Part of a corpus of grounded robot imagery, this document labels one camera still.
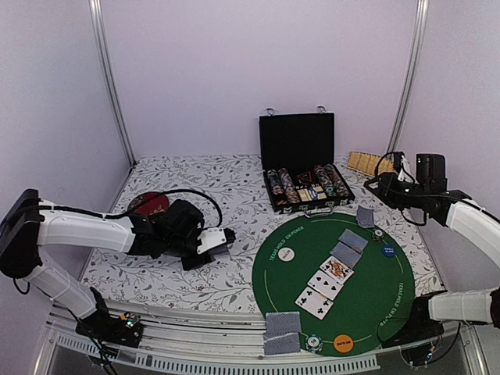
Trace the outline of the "blue grey cloth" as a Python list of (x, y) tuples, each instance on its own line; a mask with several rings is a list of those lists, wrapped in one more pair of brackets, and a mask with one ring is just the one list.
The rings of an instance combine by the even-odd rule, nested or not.
[(215, 248), (211, 248), (208, 250), (210, 255), (223, 255), (229, 252), (229, 248), (227, 244), (222, 244), (220, 246), (216, 246)]

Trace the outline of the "blue small blind button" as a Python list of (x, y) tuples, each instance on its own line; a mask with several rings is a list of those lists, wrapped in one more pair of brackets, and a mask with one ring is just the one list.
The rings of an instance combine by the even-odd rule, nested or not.
[(393, 258), (396, 256), (396, 249), (393, 245), (384, 245), (381, 249), (382, 254), (388, 258)]

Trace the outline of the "dealt card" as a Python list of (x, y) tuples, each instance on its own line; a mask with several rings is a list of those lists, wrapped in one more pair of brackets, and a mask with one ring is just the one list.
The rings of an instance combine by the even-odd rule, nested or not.
[(301, 351), (298, 333), (281, 333), (263, 335), (265, 355), (281, 355), (298, 353)]
[(302, 324), (300, 313), (294, 312), (267, 312), (266, 332), (268, 334), (300, 333)]
[(356, 222), (361, 228), (374, 228), (374, 211), (359, 205), (356, 212)]

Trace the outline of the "white dealer button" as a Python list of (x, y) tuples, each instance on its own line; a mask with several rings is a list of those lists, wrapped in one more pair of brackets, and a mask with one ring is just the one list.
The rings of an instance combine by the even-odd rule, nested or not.
[(278, 257), (283, 262), (290, 262), (295, 257), (295, 252), (292, 248), (281, 248), (278, 252)]

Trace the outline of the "green white poker chip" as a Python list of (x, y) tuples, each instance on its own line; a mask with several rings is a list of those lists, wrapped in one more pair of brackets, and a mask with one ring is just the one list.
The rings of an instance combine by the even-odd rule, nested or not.
[(319, 353), (323, 350), (323, 341), (319, 335), (311, 334), (305, 337), (305, 349), (308, 352)]

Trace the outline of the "orange big blind button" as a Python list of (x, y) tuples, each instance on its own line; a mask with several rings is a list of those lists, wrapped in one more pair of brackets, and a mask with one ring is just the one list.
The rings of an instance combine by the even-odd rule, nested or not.
[(333, 347), (339, 353), (349, 353), (354, 348), (354, 341), (347, 334), (340, 334), (333, 340)]

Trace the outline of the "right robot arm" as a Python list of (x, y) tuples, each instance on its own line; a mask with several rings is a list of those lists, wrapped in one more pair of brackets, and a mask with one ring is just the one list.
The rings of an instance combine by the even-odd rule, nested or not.
[(477, 248), (463, 239), (456, 242), (457, 253), (432, 244), (428, 230), (418, 230), (401, 213), (384, 206), (363, 187), (365, 176), (349, 169), (347, 163), (344, 156), (335, 159), (355, 201), (338, 206), (333, 214), (307, 219), (272, 211), (256, 155), (182, 158), (180, 184), (201, 192), (195, 204), (209, 221), (217, 218), (208, 202), (213, 197), (222, 207), (224, 225), (235, 230), (236, 239), (213, 262), (172, 275), (179, 304), (232, 313), (295, 311), (296, 298), (341, 234), (357, 231), (354, 215), (359, 205), (374, 211), (384, 242), (395, 244), (396, 255), (388, 258), (381, 244), (370, 242), (331, 310), (317, 325), (369, 330), (390, 316), (395, 326), (416, 296), (499, 285), (499, 272)]

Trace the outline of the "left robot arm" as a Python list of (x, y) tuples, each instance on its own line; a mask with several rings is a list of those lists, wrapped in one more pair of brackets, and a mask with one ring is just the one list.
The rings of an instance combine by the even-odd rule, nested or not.
[(25, 280), (67, 307), (98, 338), (111, 338), (116, 322), (108, 316), (102, 296), (82, 286), (42, 249), (69, 245), (151, 259), (168, 255), (180, 259), (184, 270), (212, 262), (234, 243), (234, 231), (221, 222), (208, 226), (190, 202), (170, 202), (172, 193), (148, 192), (125, 212), (109, 214), (56, 205), (27, 189), (1, 221), (1, 272)]

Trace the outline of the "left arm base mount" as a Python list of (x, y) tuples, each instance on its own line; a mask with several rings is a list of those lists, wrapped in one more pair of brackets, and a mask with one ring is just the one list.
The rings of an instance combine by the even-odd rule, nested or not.
[(87, 318), (78, 318), (75, 332), (99, 342), (138, 348), (144, 331), (141, 317), (132, 312), (111, 316), (101, 294), (93, 287), (90, 291), (95, 297), (96, 311)]

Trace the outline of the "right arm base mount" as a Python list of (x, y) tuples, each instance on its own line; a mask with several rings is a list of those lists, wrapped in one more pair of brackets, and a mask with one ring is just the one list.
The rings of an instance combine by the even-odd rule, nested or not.
[[(428, 366), (440, 361), (454, 348), (455, 343), (458, 341), (462, 328), (461, 323), (458, 323), (457, 330), (449, 346), (444, 351), (441, 351), (439, 347), (439, 344), (444, 342), (444, 325), (430, 318), (428, 307), (430, 300), (440, 294), (444, 294), (444, 292), (436, 291), (416, 297), (408, 316), (384, 318), (377, 325), (376, 338), (383, 348), (427, 339), (430, 341), (426, 354), (417, 356), (411, 353), (411, 349), (405, 350), (406, 354), (402, 355), (402, 358), (410, 367)], [(383, 329), (393, 323), (403, 323), (403, 325), (395, 334), (384, 333)]]

